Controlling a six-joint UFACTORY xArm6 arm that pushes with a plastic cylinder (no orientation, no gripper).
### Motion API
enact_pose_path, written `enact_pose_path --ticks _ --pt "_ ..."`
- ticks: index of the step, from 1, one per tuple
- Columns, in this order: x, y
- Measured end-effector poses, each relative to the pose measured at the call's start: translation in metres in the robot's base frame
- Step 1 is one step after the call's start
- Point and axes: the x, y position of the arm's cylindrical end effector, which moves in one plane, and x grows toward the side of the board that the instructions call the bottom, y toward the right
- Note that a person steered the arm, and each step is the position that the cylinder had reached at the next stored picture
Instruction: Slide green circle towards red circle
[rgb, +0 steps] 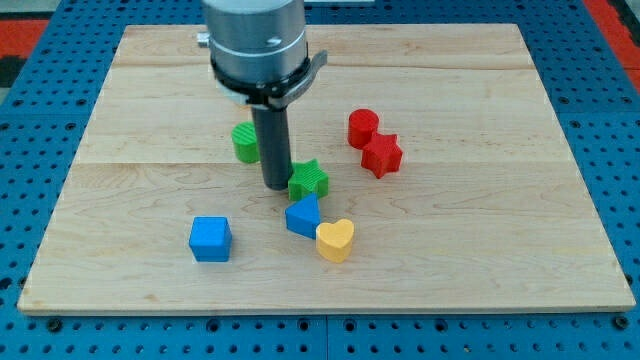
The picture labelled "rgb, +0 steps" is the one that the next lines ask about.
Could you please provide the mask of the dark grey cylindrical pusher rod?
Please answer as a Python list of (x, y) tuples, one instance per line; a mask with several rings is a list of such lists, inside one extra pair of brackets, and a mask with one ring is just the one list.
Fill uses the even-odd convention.
[(271, 190), (284, 190), (292, 175), (287, 109), (251, 108), (263, 180)]

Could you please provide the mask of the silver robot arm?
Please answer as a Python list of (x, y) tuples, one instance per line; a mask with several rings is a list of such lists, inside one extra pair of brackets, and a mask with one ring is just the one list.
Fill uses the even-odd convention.
[(286, 93), (310, 67), (304, 3), (203, 0), (215, 79), (251, 107), (265, 185), (287, 188), (292, 162)]

